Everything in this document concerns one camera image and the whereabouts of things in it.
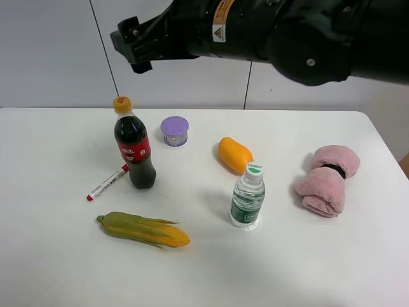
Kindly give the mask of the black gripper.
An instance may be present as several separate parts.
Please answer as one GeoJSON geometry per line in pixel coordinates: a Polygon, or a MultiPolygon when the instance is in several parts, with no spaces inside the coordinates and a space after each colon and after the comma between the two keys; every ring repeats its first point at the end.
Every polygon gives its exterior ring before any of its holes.
{"type": "Polygon", "coordinates": [[[151,61],[216,58],[212,20],[216,1],[172,1],[146,21],[137,16],[122,20],[110,34],[114,50],[136,74],[152,70],[151,61]],[[127,43],[122,35],[127,35],[127,43]]]}

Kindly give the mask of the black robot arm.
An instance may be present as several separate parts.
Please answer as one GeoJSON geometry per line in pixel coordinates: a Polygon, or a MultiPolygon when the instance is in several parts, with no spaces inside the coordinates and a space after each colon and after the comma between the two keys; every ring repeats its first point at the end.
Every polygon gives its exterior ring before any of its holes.
{"type": "Polygon", "coordinates": [[[206,56],[269,63],[306,86],[408,82],[407,1],[173,1],[144,23],[121,21],[111,40],[137,74],[206,56]]]}

